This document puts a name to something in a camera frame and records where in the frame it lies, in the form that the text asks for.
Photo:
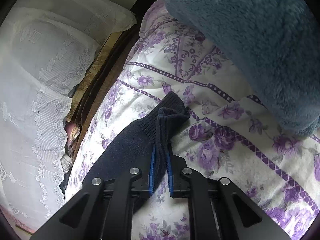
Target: white cloth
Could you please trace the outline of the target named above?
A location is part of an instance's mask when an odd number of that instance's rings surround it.
[[[229,177],[299,240],[319,213],[320,139],[283,131],[232,61],[202,33],[172,18],[163,0],[146,13],[140,39],[92,119],[66,200],[116,135],[170,90],[191,114],[172,138],[173,153],[206,177]],[[169,197],[166,176],[134,215],[132,239],[189,239],[187,201]]]
[[[135,23],[107,0],[18,0],[0,27],[0,204],[33,230],[64,200],[68,93],[106,38]]]

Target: metal screw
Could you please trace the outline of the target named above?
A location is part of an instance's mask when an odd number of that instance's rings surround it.
[[[190,168],[183,168],[182,173],[186,175],[190,175],[192,173],[192,169]]]
[[[228,179],[228,178],[221,178],[220,179],[220,183],[222,184],[222,185],[229,185],[230,184],[230,179]]]
[[[102,180],[100,178],[94,178],[92,179],[91,183],[93,185],[100,185],[100,183],[102,182]]]
[[[138,174],[140,170],[139,168],[131,168],[129,171],[131,174]]]

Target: floral bed sheet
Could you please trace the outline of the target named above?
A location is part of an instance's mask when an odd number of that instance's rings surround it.
[[[320,140],[286,133],[242,73],[204,35],[171,17],[158,0],[140,39],[92,119],[70,175],[65,200],[116,135],[174,91],[191,118],[173,137],[175,155],[212,179],[229,177],[293,240],[320,205]],[[134,215],[132,239],[187,240],[186,199],[169,197],[167,177]]]

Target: teal plush fabric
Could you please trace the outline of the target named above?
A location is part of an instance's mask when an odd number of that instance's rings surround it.
[[[279,124],[308,136],[319,127],[320,24],[304,0],[165,0],[244,73]]]

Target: white lace curtain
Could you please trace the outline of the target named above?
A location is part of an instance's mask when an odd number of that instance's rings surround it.
[[[0,27],[0,205],[27,227],[64,200],[68,93],[105,39],[135,23],[107,0],[18,0]]]

